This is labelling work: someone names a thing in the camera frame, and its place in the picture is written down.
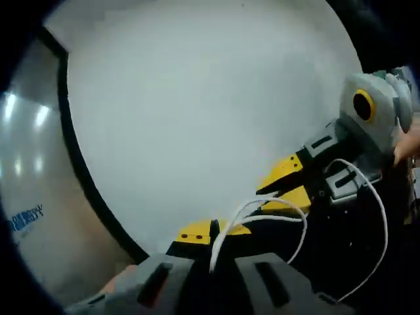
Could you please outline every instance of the black border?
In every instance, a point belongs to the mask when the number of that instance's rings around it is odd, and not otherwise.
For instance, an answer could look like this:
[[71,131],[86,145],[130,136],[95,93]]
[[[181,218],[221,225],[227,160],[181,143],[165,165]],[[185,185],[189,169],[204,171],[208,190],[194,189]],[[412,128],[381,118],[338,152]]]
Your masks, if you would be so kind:
[[107,228],[117,243],[130,255],[136,264],[140,264],[149,255],[134,241],[114,217],[110,208],[100,195],[81,153],[74,131],[70,104],[68,101],[67,73],[68,51],[44,27],[37,34],[37,38],[47,46],[59,59],[57,73],[58,107],[60,108],[61,127],[64,143],[72,163],[74,173],[96,215]]
[[[335,1],[338,3],[341,0],[327,0],[327,2]],[[410,53],[413,53],[410,48],[413,48],[412,46],[417,45],[416,43],[416,34],[417,34],[417,28],[410,27],[410,26],[416,26],[416,23],[418,21],[417,12],[414,9],[411,9],[410,2],[408,0],[401,1],[396,3],[395,1],[381,1],[381,0],[364,0],[367,2],[376,2],[376,5],[378,6],[383,5],[384,7],[390,7],[388,15],[385,15],[386,17],[390,16],[391,18],[385,18],[385,20],[392,21],[393,25],[397,25],[400,29],[403,29],[403,32],[400,32],[398,35],[400,36],[400,39],[408,38],[409,43],[411,45],[406,49],[406,51],[409,51]],[[1,65],[1,71],[0,71],[0,88],[1,92],[6,91],[11,77],[14,73],[15,68],[17,67],[18,63],[22,59],[27,46],[30,44],[32,39],[36,35],[36,31],[38,30],[38,27],[41,25],[42,19],[47,15],[48,12],[52,10],[53,7],[57,6],[57,3],[61,2],[60,0],[40,0],[40,1],[5,1],[5,3],[2,3],[2,9],[3,12],[5,12],[4,15],[7,15],[8,13],[19,13],[22,12],[24,9],[26,12],[29,12],[25,18],[18,19],[17,23],[10,23],[8,19],[3,19],[0,21],[2,32],[2,42],[5,43],[5,49],[2,52],[2,62]],[[348,0],[348,1],[342,1],[342,3],[359,3],[363,2],[362,0]],[[404,12],[402,12],[401,7],[406,6]],[[377,49],[376,45],[372,45],[372,43],[369,43],[370,49],[372,51],[372,54],[374,52],[379,51],[380,53],[387,53],[387,51],[383,51],[381,49]],[[415,62],[414,66],[418,66],[418,60],[416,58],[418,57],[418,54],[411,54],[410,57],[414,58],[412,61]],[[382,55],[375,54],[373,57],[381,57]],[[11,243],[11,235],[9,232],[9,227],[5,224],[5,216],[4,211],[1,207],[1,200],[0,200],[0,219],[1,219],[1,226],[0,226],[0,243],[1,243],[1,253],[2,255],[2,266],[3,269],[7,271],[8,277],[5,277],[5,286],[8,287],[7,290],[5,290],[5,296],[4,301],[7,301],[8,304],[14,305],[14,309],[19,310],[20,312],[25,312],[26,310],[29,312],[33,312],[34,310],[43,310],[46,314],[52,314],[52,313],[59,313],[61,310],[59,308],[53,307],[53,302],[48,299],[46,294],[43,293],[43,288],[40,286],[36,286],[36,282],[33,280],[32,275],[30,272],[26,269],[25,264],[22,262],[22,259],[20,257],[20,254],[16,251],[16,249],[12,246]],[[404,239],[409,240],[410,242],[413,242],[415,244],[415,241],[420,239],[419,235],[419,229],[418,226],[415,224],[412,226],[408,226],[408,229],[410,231],[405,231],[407,233],[404,234]],[[399,273],[398,277],[395,278],[396,283],[402,282],[403,279],[410,279],[412,284],[416,283],[416,279],[418,276],[416,276],[416,271],[418,271],[418,262],[419,262],[419,253],[418,253],[418,247],[411,246],[408,248],[409,253],[417,257],[417,259],[406,259],[404,261],[404,269],[402,269],[402,272]],[[398,313],[404,313],[406,312],[412,312],[412,310],[416,307],[415,302],[417,301],[416,290],[409,290],[408,286],[405,286],[407,289],[403,291],[399,290],[391,290],[389,295],[397,295],[400,297],[400,300],[403,302],[399,305],[397,312]],[[371,304],[374,304],[372,301],[372,296],[370,295],[368,299],[371,301]],[[372,312],[378,312],[377,307],[380,306],[380,308],[384,311],[391,312],[389,309],[386,309],[386,302],[387,299],[377,299],[377,304],[371,309]]]

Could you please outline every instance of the white wall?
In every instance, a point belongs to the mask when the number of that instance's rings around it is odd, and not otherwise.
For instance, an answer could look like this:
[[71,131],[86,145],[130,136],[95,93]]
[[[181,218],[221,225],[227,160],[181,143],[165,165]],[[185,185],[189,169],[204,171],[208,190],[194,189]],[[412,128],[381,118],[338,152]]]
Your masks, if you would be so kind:
[[[130,259],[74,175],[60,124],[57,69],[56,57],[36,41],[13,79],[15,101],[0,100],[0,196],[28,268],[68,305],[96,293]],[[32,222],[20,226],[22,213],[31,212]]]
[[154,0],[65,0],[46,19],[44,26],[67,51],[82,44],[103,22],[112,23],[119,13]]
[[324,0],[159,0],[72,45],[73,124],[96,187],[145,250],[228,217],[337,115],[356,51]]

